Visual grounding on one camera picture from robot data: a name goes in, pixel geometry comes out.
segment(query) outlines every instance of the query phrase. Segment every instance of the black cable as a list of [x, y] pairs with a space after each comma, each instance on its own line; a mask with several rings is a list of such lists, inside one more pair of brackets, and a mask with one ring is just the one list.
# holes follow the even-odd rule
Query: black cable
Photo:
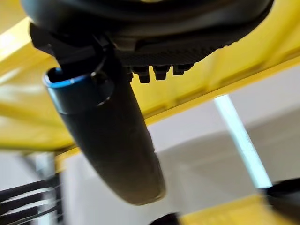
[[28, 218], [38, 214], [38, 206], [25, 209], [19, 212], [0, 216], [0, 224], [10, 224], [23, 218]]
[[26, 217], [26, 218], [20, 219], [20, 220], [18, 220], [18, 221], [9, 223], [8, 225], [24, 225], [24, 223], [27, 223], [27, 222], [29, 222], [29, 221], [32, 221], [32, 220], [34, 220], [34, 219], [36, 219], [36, 218], [39, 218], [39, 217], [41, 217], [41, 216], [43, 216], [43, 215], [46, 215], [46, 214], [50, 213], [50, 212], [54, 212], [54, 211], [56, 211], [56, 209], [57, 209], [57, 207], [55, 206], [55, 207], [52, 207], [52, 208], [49, 209], [49, 210], [46, 210], [46, 211], [44, 211], [44, 212], [40, 212], [40, 213], [38, 213], [38, 214], [36, 214], [36, 215], [34, 215], [34, 216]]
[[26, 196], [24, 198], [11, 200], [9, 202], [2, 202], [0, 203], [0, 215], [7, 213], [10, 210], [14, 210], [22, 206], [25, 206], [27, 204], [41, 201], [43, 199], [43, 194], [44, 193], [42, 192], [42, 193]]
[[12, 197], [16, 197], [18, 195], [22, 195], [24, 193], [35, 191], [41, 188], [47, 188], [48, 185], [46, 181], [40, 180], [37, 182], [33, 182], [31, 184], [22, 185], [19, 187], [14, 187], [10, 189], [6, 189], [3, 191], [0, 191], [0, 202], [6, 201]]

